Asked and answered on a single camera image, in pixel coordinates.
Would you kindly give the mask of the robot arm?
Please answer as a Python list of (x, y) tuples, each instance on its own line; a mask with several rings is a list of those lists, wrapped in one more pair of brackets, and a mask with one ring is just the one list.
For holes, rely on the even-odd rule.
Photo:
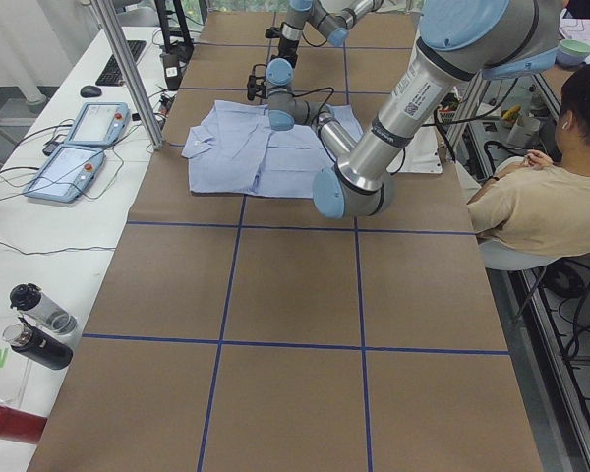
[(271, 59), (281, 58), (292, 67), (296, 66), (297, 49), (304, 27), (309, 24), (334, 47), (340, 47), (348, 32), (370, 12), (376, 12), (384, 0), (353, 1), (334, 14), (325, 9), (318, 0), (290, 0), (285, 20), (280, 27), (265, 31), (266, 38), (278, 38), (278, 51)]
[(393, 187), (388, 167), (454, 86), (476, 75), (505, 79), (543, 72), (557, 54), (559, 1), (427, 1), (414, 59), (370, 128), (354, 140), (328, 106), (294, 96), (293, 66), (305, 25), (340, 46), (380, 5), (356, 1), (334, 15), (318, 1), (290, 2), (278, 55), (266, 66), (271, 128), (309, 126), (336, 159), (313, 182), (315, 207), (328, 218), (368, 216), (389, 206)]

